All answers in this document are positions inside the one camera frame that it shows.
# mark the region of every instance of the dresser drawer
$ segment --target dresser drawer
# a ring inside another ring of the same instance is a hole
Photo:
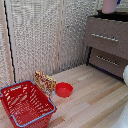
[[[92,48],[89,63],[123,78],[123,72],[128,60]]]
[[[85,44],[128,59],[128,22],[88,17]]]

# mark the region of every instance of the light wooden floor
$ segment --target light wooden floor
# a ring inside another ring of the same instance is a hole
[[[128,87],[95,68],[82,65],[52,76],[72,84],[70,97],[55,95],[57,107],[48,128],[110,128],[128,101]],[[13,128],[0,103],[0,128]]]

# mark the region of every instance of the wooden dresser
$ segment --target wooden dresser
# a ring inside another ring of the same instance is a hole
[[[89,63],[123,78],[128,65],[128,13],[87,18],[85,44],[92,47]]]

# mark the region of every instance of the white object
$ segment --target white object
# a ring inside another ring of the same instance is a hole
[[[126,85],[128,86],[128,65],[124,69],[123,78]],[[111,126],[111,128],[128,128],[128,102],[119,119],[116,121],[115,124]]]
[[[104,0],[102,13],[110,14],[116,11],[118,0]]]

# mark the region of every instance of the basket handle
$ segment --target basket handle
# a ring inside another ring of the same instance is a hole
[[[41,118],[43,118],[43,117],[45,117],[45,116],[47,116],[47,115],[49,115],[49,114],[51,114],[51,113],[53,113],[53,112],[55,112],[55,111],[57,110],[57,109],[56,109],[56,106],[52,103],[52,101],[50,100],[50,98],[48,98],[48,101],[53,105],[54,109],[51,110],[50,112],[48,112],[48,113],[46,113],[46,114],[44,114],[44,115],[42,115],[42,116],[36,118],[36,119],[34,119],[34,120],[32,120],[32,121],[30,121],[30,122],[24,124],[24,125],[19,125],[19,124],[17,123],[16,118],[15,118],[14,115],[9,116],[9,118],[12,117],[13,120],[14,120],[14,122],[15,122],[15,124],[16,124],[18,127],[20,127],[20,128],[26,127],[26,126],[28,126],[28,125],[30,125],[30,124],[36,122],[37,120],[39,120],[39,119],[41,119]]]
[[[1,89],[0,89],[0,99],[3,97],[3,94],[2,94],[2,92],[1,92]]]

